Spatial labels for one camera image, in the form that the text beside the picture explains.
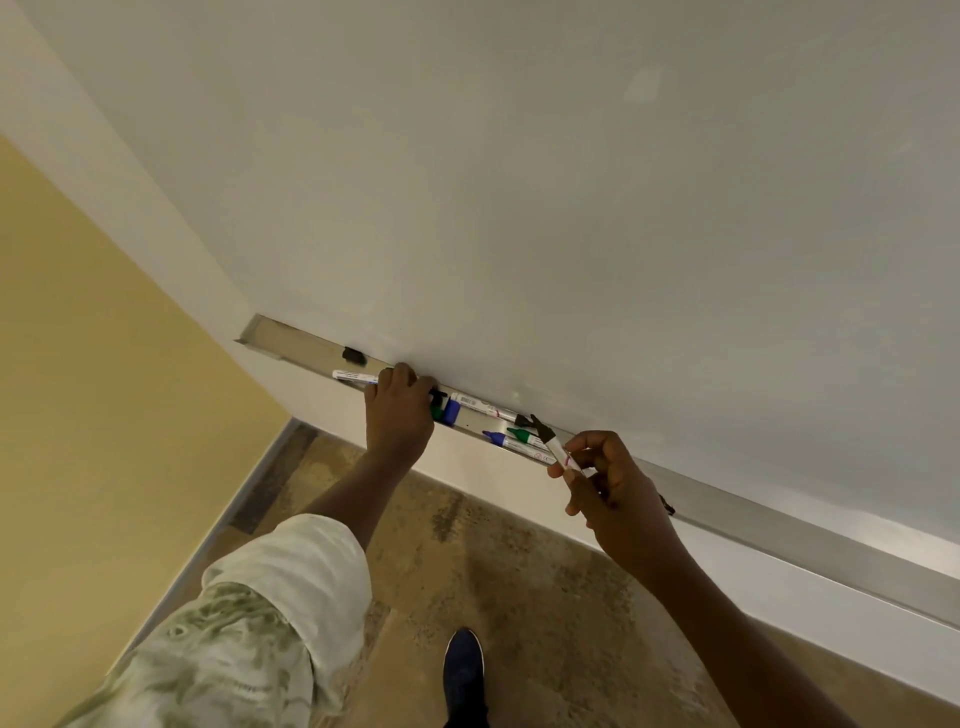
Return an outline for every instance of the shoe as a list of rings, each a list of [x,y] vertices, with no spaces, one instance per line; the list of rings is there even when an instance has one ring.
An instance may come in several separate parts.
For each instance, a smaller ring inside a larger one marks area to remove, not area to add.
[[[453,633],[444,656],[444,696],[447,717],[458,711],[487,714],[483,691],[483,648],[473,630]]]

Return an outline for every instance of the shirt sleeve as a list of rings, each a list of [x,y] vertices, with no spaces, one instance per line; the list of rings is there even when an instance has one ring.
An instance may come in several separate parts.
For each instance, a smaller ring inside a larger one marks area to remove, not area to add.
[[[233,582],[266,598],[290,622],[307,651],[318,688],[363,646],[372,599],[363,548],[338,521],[300,514],[214,562],[203,587]]]

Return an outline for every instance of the green marker cap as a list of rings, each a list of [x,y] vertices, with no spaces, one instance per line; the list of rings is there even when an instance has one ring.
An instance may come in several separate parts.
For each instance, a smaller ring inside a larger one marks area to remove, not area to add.
[[[527,432],[525,429],[517,429],[516,427],[507,427],[507,432],[514,435],[521,443],[528,442],[533,434],[533,432]]]

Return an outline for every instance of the brown carpet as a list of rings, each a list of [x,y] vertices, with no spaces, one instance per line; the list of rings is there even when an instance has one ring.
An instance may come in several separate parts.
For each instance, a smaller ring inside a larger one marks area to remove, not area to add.
[[[296,514],[362,454],[325,434],[291,447],[307,448],[296,469],[282,487],[277,472],[292,468],[273,469],[271,492],[250,496],[259,514],[242,510],[244,527],[221,534],[180,599],[206,563]],[[444,649],[461,626],[484,645],[492,726],[736,725],[680,630],[602,554],[411,474],[368,558],[367,644],[343,676],[344,713],[318,726],[440,728]],[[960,725],[942,701],[768,632],[863,726]]]

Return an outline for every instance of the patterned shirt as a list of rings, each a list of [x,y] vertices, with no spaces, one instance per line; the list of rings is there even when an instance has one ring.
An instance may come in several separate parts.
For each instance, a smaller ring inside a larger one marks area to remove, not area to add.
[[[295,516],[207,569],[201,595],[58,726],[306,726],[339,707],[331,679],[359,652],[370,600],[349,529]]]

